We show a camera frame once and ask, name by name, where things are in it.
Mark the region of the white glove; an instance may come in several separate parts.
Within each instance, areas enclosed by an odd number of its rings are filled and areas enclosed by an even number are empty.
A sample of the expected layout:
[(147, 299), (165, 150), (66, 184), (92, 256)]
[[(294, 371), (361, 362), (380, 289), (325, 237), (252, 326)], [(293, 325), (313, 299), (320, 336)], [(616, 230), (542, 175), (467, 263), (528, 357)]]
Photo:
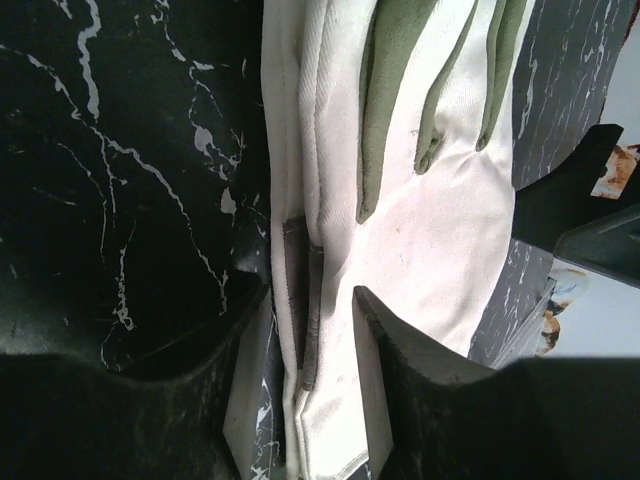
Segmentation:
[(530, 1), (268, 1), (261, 83), (291, 479), (372, 459), (353, 293), (466, 354), (511, 238)]

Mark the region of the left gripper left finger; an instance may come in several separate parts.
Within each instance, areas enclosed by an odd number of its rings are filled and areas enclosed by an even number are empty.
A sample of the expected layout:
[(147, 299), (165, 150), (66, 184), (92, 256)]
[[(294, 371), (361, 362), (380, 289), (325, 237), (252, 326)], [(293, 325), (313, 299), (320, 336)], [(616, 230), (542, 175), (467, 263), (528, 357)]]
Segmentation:
[(112, 373), (57, 354), (1, 357), (4, 479), (237, 479), (223, 435), (241, 335), (268, 288)]

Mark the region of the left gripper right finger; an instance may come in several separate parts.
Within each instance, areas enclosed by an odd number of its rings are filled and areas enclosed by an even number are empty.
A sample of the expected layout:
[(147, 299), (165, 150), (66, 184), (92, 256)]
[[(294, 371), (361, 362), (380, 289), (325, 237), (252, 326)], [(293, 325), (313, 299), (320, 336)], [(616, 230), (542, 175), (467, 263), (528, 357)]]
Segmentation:
[(381, 392), (366, 408), (377, 479), (635, 479), (639, 362), (526, 358), (494, 370), (358, 286)]

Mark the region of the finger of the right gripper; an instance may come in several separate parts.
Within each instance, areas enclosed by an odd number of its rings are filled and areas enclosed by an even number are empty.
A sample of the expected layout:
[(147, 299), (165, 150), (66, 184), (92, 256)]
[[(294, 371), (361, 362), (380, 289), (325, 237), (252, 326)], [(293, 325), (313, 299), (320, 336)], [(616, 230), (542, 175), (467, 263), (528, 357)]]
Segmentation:
[(623, 127), (591, 127), (574, 151), (551, 173), (516, 192), (514, 238), (552, 250), (566, 232), (592, 218), (591, 191)]
[(557, 259), (639, 287), (639, 205), (563, 234), (554, 249)]

